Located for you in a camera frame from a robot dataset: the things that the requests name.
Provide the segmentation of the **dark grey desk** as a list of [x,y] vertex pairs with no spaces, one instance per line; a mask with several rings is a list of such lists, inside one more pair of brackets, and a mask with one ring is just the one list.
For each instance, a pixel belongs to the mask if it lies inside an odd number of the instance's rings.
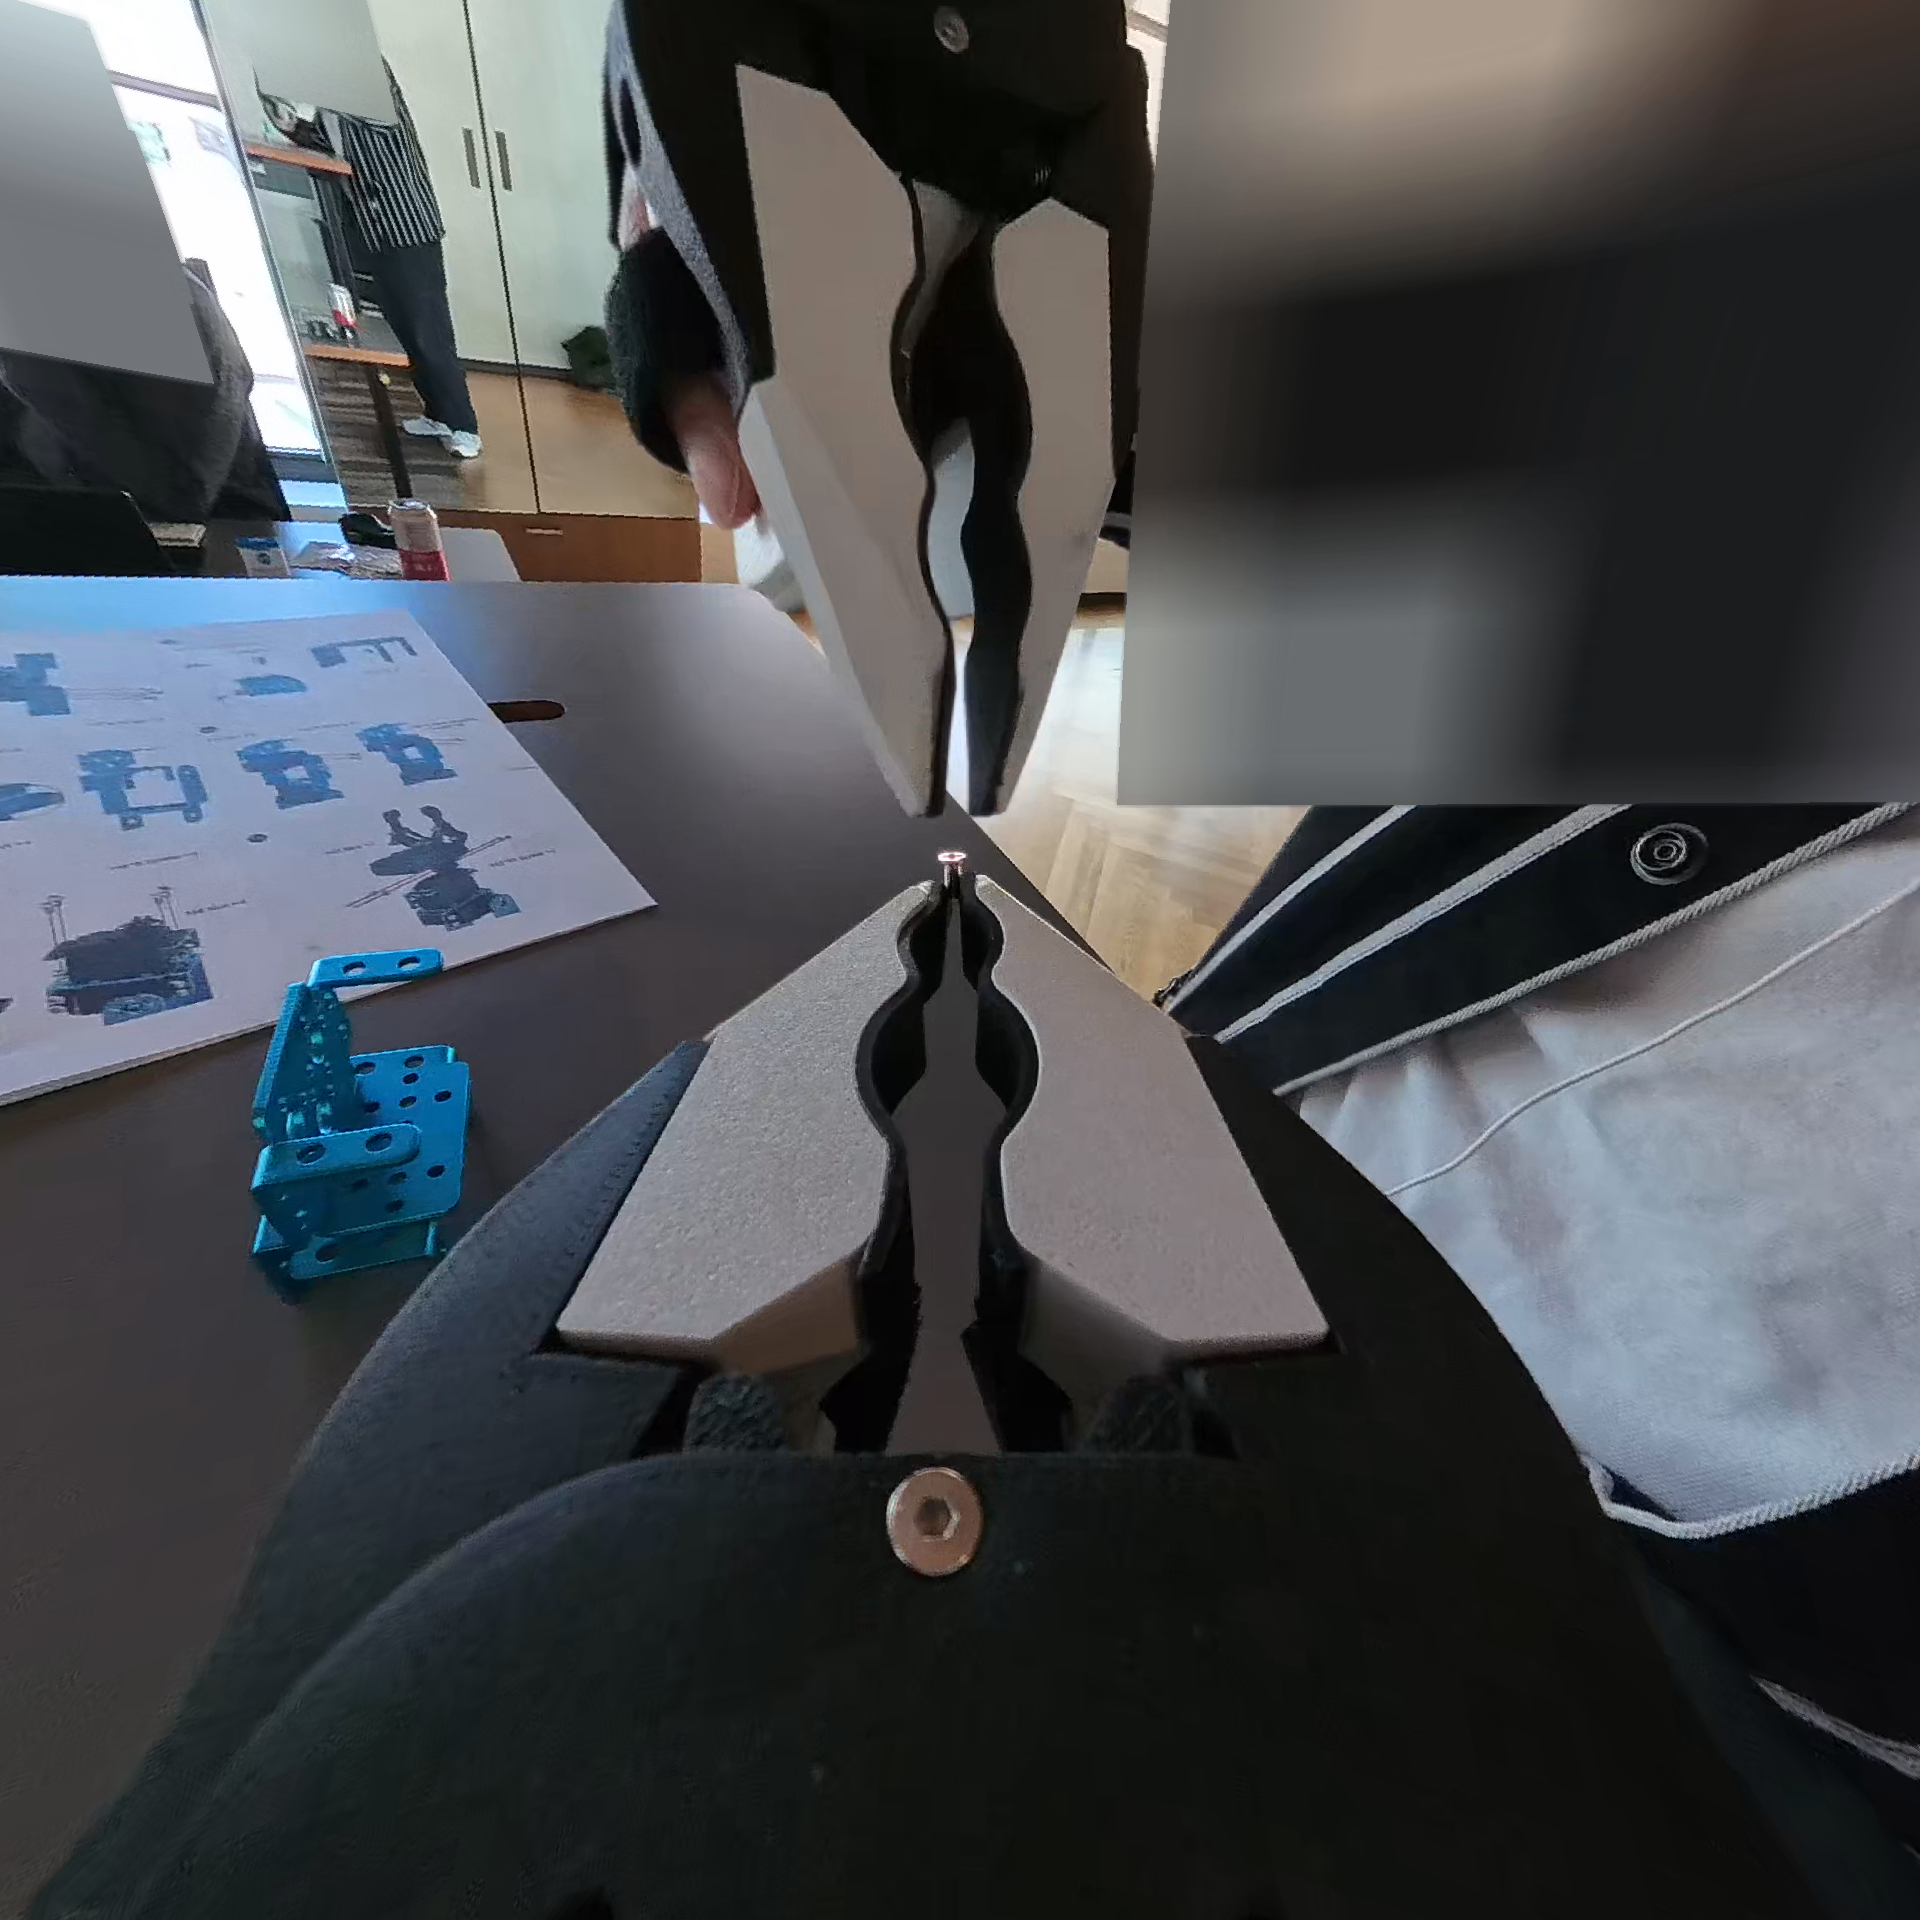
[[912,1456],[711,1448],[557,1344],[666,1043],[934,866],[740,587],[405,587],[655,892],[365,1000],[476,1064],[458,1251],[304,1306],[247,1261],[209,1043],[5,1113],[5,1913],[1205,1913],[1181,1737],[1040,1546],[912,1578]]

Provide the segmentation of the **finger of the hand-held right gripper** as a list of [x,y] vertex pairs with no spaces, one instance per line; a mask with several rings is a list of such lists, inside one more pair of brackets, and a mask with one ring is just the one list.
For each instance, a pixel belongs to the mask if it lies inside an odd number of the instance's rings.
[[1040,200],[962,249],[935,298],[935,371],[968,412],[934,465],[935,613],[962,657],[968,811],[1005,811],[1116,499],[1110,227]]
[[773,327],[743,457],[893,795],[935,817],[954,648],[925,584],[934,473],[897,400],[912,200],[826,90],[743,64],[740,106]]

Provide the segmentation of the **person's right hand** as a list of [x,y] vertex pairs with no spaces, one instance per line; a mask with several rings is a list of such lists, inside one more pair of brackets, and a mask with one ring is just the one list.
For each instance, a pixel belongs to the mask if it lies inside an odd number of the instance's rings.
[[633,175],[616,196],[605,345],[614,391],[633,437],[693,477],[720,533],[751,524],[761,514],[761,491],[720,379],[720,327]]

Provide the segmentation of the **white cabinet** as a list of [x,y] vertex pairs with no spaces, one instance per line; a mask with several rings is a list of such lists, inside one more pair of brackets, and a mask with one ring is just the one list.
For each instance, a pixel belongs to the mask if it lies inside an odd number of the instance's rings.
[[565,379],[565,345],[605,322],[605,17],[605,0],[372,0],[468,368]]

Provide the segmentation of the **printed instruction manual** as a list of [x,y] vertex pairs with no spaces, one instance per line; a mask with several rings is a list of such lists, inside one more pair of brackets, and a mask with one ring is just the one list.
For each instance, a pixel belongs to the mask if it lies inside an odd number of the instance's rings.
[[327,954],[468,964],[640,909],[405,613],[5,627],[5,1100],[269,1026]]

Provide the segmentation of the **blue metal bracket assembly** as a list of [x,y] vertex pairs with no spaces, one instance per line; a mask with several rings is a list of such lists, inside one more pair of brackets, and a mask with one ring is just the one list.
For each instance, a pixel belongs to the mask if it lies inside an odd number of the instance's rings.
[[288,991],[252,1090],[252,1261],[288,1300],[432,1261],[465,1199],[468,1064],[453,1043],[358,1051],[345,992],[432,976],[440,946],[327,954]]

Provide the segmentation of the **low wooden cabinet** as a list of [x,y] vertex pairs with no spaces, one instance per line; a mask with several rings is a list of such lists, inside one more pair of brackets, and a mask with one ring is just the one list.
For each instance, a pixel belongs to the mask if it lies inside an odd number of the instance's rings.
[[440,524],[498,533],[527,584],[702,584],[702,524],[688,514],[485,514]]

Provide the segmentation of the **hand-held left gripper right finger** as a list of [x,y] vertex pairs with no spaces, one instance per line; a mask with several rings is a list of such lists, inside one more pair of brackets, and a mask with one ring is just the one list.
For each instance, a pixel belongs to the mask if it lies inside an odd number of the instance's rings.
[[1000,1098],[968,1359],[1000,1448],[1070,1448],[1129,1379],[1334,1337],[1189,1035],[1005,884],[962,884]]

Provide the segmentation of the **wooden high table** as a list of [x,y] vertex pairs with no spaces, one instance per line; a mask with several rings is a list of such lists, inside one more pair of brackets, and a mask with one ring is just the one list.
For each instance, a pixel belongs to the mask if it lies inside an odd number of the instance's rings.
[[320,371],[345,371],[372,412],[372,448],[375,448],[375,477],[372,499],[350,499],[354,511],[390,511],[394,499],[409,499],[409,465],[405,436],[394,415],[394,379],[409,379],[409,361],[375,300],[365,308],[354,279],[354,240],[350,240],[350,161],[274,145],[274,137],[242,137],[242,161],[252,175],[252,204],[264,227],[264,249],[274,267],[282,316],[304,361],[304,384],[320,415],[327,465],[350,484],[345,450],[334,437]]

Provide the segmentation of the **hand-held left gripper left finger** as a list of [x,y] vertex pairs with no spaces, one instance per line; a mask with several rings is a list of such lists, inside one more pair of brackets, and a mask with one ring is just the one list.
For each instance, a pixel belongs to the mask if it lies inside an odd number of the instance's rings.
[[777,1379],[838,1448],[893,1442],[922,1337],[893,1108],[925,1074],[935,931],[922,882],[711,1035],[560,1346]]

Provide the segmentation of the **person's torso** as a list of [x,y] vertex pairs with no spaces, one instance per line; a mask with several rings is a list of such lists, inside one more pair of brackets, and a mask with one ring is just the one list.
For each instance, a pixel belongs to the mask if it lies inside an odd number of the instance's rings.
[[1912,807],[1311,807],[1162,1005],[1457,1267],[1822,1913],[1912,1913]]

